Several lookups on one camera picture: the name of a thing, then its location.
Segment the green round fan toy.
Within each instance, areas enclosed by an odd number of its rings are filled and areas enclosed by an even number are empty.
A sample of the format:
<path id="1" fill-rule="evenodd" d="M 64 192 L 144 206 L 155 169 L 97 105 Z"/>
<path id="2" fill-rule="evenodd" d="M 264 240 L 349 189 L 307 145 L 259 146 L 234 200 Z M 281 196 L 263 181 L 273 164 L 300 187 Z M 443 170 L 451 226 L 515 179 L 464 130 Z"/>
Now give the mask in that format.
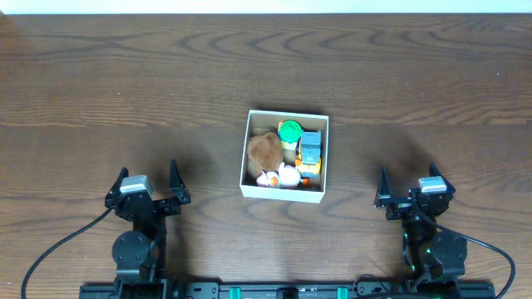
<path id="1" fill-rule="evenodd" d="M 301 125 L 295 120 L 285 120 L 280 122 L 278 126 L 279 138 L 287 143 L 299 141 L 302 131 Z"/>

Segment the white pink duck toy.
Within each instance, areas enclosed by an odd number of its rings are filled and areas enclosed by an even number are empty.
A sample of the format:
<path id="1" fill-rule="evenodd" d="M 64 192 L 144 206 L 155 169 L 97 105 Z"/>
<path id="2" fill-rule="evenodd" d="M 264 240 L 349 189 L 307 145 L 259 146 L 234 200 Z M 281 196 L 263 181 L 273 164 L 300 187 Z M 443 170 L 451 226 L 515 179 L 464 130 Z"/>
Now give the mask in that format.
<path id="1" fill-rule="evenodd" d="M 302 174 L 293 166 L 281 163 L 277 171 L 262 171 L 256 178 L 259 187 L 276 189 L 295 189 L 299 185 L 308 185 L 309 178 L 304 178 Z"/>

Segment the colourful puzzle cube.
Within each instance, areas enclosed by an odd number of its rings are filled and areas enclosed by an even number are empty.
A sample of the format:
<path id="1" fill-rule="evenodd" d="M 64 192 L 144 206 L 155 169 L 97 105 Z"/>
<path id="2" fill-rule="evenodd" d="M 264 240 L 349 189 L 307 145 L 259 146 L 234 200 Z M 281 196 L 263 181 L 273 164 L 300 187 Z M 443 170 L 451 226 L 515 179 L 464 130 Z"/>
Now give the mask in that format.
<path id="1" fill-rule="evenodd" d="M 297 141 L 297 142 L 294 142 L 294 143 L 287 143 L 287 142 L 283 142 L 282 140 L 280 140 L 280 141 L 281 141 L 282 147 L 283 147 L 285 150 L 296 150 L 296 147 L 297 147 L 298 141 Z"/>

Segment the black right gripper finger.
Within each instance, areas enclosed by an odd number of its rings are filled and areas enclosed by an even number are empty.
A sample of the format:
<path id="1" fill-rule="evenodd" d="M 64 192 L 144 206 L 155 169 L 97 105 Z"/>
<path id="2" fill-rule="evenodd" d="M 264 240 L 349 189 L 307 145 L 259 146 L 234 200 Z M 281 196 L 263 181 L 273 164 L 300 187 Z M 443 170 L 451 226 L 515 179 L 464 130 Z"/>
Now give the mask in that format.
<path id="1" fill-rule="evenodd" d="M 431 177 L 439 177 L 446 186 L 446 191 L 455 191 L 455 187 L 446 179 L 441 171 L 436 167 L 434 162 L 429 163 L 429 175 Z"/>
<path id="2" fill-rule="evenodd" d="M 388 202 L 391 198 L 391 191 L 387 181 L 387 174 L 384 167 L 381 167 L 379 184 L 375 196 L 376 202 Z"/>

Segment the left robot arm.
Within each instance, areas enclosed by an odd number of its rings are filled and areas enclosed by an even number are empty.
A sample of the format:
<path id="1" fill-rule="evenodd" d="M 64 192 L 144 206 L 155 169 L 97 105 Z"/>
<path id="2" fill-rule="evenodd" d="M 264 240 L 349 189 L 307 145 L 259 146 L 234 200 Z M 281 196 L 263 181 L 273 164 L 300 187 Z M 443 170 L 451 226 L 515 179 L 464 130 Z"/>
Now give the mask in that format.
<path id="1" fill-rule="evenodd" d="M 191 202 L 178 166 L 170 162 L 169 189 L 172 196 L 153 199 L 153 187 L 145 175 L 129 175 L 123 168 L 108 194 L 105 207 L 132 223 L 132 229 L 113 243 L 116 263 L 113 298 L 172 298 L 182 291 L 165 277 L 166 219 L 178 215 Z"/>

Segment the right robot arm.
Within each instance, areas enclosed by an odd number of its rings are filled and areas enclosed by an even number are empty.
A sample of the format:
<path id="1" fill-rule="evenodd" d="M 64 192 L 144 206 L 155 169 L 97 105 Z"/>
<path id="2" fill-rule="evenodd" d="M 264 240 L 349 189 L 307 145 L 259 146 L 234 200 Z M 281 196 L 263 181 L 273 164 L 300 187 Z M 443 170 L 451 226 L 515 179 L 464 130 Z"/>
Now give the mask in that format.
<path id="1" fill-rule="evenodd" d="M 402 254 L 413 271 L 413 278 L 405 283 L 409 292 L 450 288 L 465 274 L 467 241 L 436 227 L 436 217 L 449 208 L 455 191 L 439 169 L 430 164 L 429 175 L 418 179 L 416 188 L 405 197 L 395 197 L 386 170 L 380 171 L 373 206 L 385 209 L 388 221 L 401 221 Z"/>

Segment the yellow grey toy truck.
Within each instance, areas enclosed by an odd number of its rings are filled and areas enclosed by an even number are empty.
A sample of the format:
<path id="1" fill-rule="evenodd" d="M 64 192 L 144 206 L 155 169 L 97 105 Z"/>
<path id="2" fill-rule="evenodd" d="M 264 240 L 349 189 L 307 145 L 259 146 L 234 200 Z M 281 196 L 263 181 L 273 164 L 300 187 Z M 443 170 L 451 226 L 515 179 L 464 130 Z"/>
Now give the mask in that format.
<path id="1" fill-rule="evenodd" d="M 317 178 L 321 172 L 322 135 L 320 131 L 303 131 L 297 157 L 296 169 L 305 178 Z"/>

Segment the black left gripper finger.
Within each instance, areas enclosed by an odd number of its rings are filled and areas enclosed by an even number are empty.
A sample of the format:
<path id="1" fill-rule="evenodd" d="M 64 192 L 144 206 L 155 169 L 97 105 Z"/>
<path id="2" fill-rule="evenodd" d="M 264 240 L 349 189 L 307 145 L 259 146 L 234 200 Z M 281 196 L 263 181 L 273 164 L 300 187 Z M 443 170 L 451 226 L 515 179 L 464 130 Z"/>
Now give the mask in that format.
<path id="1" fill-rule="evenodd" d="M 120 186 L 124 178 L 127 178 L 129 176 L 129 170 L 126 167 L 123 167 L 115 181 L 115 183 L 111 186 L 109 192 L 106 195 L 106 199 L 114 199 L 116 196 L 118 196 L 120 191 Z"/>
<path id="2" fill-rule="evenodd" d="M 177 199 L 190 198 L 190 192 L 186 188 L 182 178 L 180 177 L 177 162 L 175 159 L 170 161 L 169 189 Z"/>

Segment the brown plush toy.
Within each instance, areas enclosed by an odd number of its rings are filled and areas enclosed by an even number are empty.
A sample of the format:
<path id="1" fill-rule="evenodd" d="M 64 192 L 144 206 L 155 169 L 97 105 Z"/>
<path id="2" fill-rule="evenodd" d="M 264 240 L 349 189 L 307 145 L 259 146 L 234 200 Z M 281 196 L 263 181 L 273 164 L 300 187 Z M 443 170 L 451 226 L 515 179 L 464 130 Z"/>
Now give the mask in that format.
<path id="1" fill-rule="evenodd" d="M 246 155 L 248 172 L 258 178 L 262 171 L 277 171 L 283 162 L 283 148 L 279 137 L 274 132 L 267 132 L 249 139 Z"/>

